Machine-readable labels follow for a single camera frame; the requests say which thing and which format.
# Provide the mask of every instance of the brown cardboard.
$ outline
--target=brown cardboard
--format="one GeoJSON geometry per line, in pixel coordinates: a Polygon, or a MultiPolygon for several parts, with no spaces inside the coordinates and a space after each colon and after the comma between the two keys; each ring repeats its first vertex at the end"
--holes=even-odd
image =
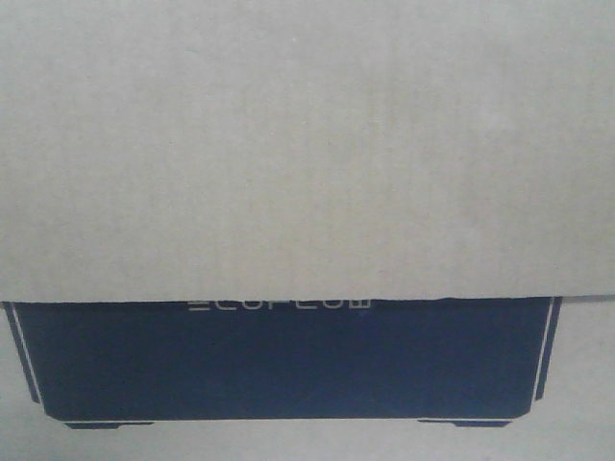
{"type": "Polygon", "coordinates": [[[615,288],[607,3],[7,15],[2,300],[615,288]]]}

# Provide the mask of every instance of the printed power station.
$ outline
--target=printed power station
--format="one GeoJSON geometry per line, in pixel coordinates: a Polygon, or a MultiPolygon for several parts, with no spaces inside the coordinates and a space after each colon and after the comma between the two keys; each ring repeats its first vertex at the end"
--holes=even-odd
{"type": "Polygon", "coordinates": [[[34,401],[73,428],[412,418],[503,426],[544,392],[560,298],[5,303],[34,401]]]}

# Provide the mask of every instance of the white stripe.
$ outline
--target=white stripe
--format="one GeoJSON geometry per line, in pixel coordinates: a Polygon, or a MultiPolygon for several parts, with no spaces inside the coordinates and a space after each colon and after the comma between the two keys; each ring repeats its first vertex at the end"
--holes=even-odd
{"type": "Polygon", "coordinates": [[[438,421],[438,422],[442,422],[442,423],[446,423],[446,422],[455,422],[455,421],[459,421],[459,422],[468,422],[468,423],[491,423],[491,422],[497,422],[497,423],[510,423],[511,420],[507,420],[505,418],[419,418],[417,421],[419,421],[420,423],[425,423],[425,422],[429,422],[429,421],[438,421]]]}
{"type": "Polygon", "coordinates": [[[538,382],[540,381],[540,375],[542,372],[542,360],[545,354],[545,348],[547,346],[547,336],[549,333],[549,326],[551,325],[551,317],[554,311],[555,298],[551,298],[551,303],[549,304],[549,313],[547,314],[547,322],[545,322],[545,331],[542,335],[542,346],[540,349],[540,357],[538,357],[538,369],[536,370],[536,380],[534,381],[534,390],[531,396],[531,402],[534,403],[536,400],[536,393],[538,392],[538,382]]]}
{"type": "Polygon", "coordinates": [[[11,303],[11,311],[12,315],[15,319],[15,325],[17,326],[17,333],[19,333],[19,339],[21,341],[21,346],[24,351],[24,355],[26,356],[26,361],[28,362],[28,368],[30,369],[30,376],[32,377],[32,382],[34,383],[35,390],[37,391],[38,401],[42,405],[43,409],[45,404],[42,400],[42,394],[40,393],[40,389],[38,388],[37,375],[35,374],[35,367],[32,366],[32,360],[30,360],[30,353],[28,352],[28,346],[26,345],[26,340],[24,338],[23,329],[21,329],[21,324],[19,323],[19,314],[15,309],[14,303],[11,303]]]}

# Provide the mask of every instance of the ecoflow logo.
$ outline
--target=ecoflow logo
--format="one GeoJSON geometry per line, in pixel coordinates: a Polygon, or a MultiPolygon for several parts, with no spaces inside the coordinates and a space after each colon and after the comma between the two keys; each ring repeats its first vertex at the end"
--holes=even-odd
{"type": "Polygon", "coordinates": [[[317,310],[369,309],[371,300],[334,301],[189,301],[189,310],[317,310]]]}

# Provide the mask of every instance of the white outline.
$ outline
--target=white outline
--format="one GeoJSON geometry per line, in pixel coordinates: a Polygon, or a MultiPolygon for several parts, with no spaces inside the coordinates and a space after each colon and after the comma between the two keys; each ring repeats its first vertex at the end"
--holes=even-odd
{"type": "Polygon", "coordinates": [[[30,353],[28,352],[28,346],[26,345],[26,338],[23,334],[23,329],[21,328],[21,323],[19,322],[19,314],[15,309],[14,303],[9,303],[11,307],[12,316],[15,319],[15,325],[17,326],[17,333],[19,334],[19,340],[21,341],[21,347],[23,348],[23,353],[26,356],[26,362],[28,362],[28,369],[30,370],[30,376],[32,377],[32,382],[35,386],[35,391],[37,391],[38,401],[42,405],[43,411],[45,410],[45,404],[42,399],[42,394],[40,393],[40,388],[38,387],[37,375],[35,374],[35,367],[32,366],[32,360],[30,359],[30,353]]]}
{"type": "Polygon", "coordinates": [[[540,375],[542,372],[542,360],[545,355],[545,349],[547,347],[547,336],[549,336],[549,329],[551,326],[551,318],[553,316],[554,311],[555,298],[551,298],[551,303],[549,304],[549,313],[547,314],[547,322],[545,322],[545,330],[542,333],[542,346],[540,347],[540,355],[538,357],[538,367],[536,369],[536,379],[534,381],[534,390],[531,393],[531,404],[536,401],[536,393],[538,392],[538,383],[540,382],[540,375]]]}
{"type": "MultiPolygon", "coordinates": [[[[542,362],[543,362],[543,356],[545,353],[545,349],[547,346],[547,336],[548,336],[548,332],[551,326],[551,321],[552,321],[552,317],[553,317],[553,309],[554,309],[554,304],[555,304],[555,297],[551,297],[551,301],[549,303],[549,312],[547,314],[547,321],[545,322],[545,329],[543,331],[543,337],[542,337],[542,345],[541,345],[541,349],[540,349],[540,356],[538,357],[538,366],[536,368],[536,379],[534,381],[534,388],[533,388],[533,392],[532,392],[532,397],[531,397],[531,402],[529,403],[529,412],[531,411],[533,404],[536,400],[536,391],[538,389],[538,382],[540,380],[540,372],[542,369],[542,362]]],[[[31,375],[32,375],[32,379],[33,382],[35,384],[35,388],[37,390],[37,394],[38,394],[38,399],[40,400],[40,403],[43,407],[45,405],[43,404],[42,401],[42,395],[40,394],[40,391],[38,390],[38,384],[37,384],[37,377],[35,376],[34,373],[34,369],[32,367],[32,362],[30,361],[30,355],[28,354],[28,349],[26,348],[26,344],[25,344],[25,339],[23,337],[23,332],[21,331],[21,325],[19,324],[19,319],[17,317],[17,313],[14,309],[13,303],[11,303],[11,308],[12,308],[12,312],[15,318],[15,323],[17,325],[17,330],[19,332],[19,337],[21,339],[21,343],[23,345],[24,348],[24,352],[26,354],[26,358],[28,360],[28,366],[30,367],[30,371],[31,371],[31,375]]],[[[201,420],[98,420],[98,421],[64,421],[64,420],[60,420],[57,418],[54,418],[57,421],[60,421],[63,424],[66,425],[104,425],[104,424],[119,424],[119,425],[135,425],[135,424],[144,424],[144,423],[166,423],[166,422],[171,422],[171,421],[182,421],[182,422],[196,422],[196,421],[203,421],[201,420]]],[[[243,418],[243,420],[250,420],[250,421],[257,421],[257,420],[272,420],[272,419],[279,419],[279,418],[243,418]]],[[[293,420],[305,420],[306,418],[291,418],[293,420]]],[[[455,423],[455,422],[460,422],[460,423],[511,423],[515,418],[513,419],[503,419],[503,418],[431,418],[429,416],[421,416],[419,418],[408,418],[410,420],[414,420],[417,421],[419,423],[429,423],[429,422],[434,422],[434,423],[455,423]]]]}

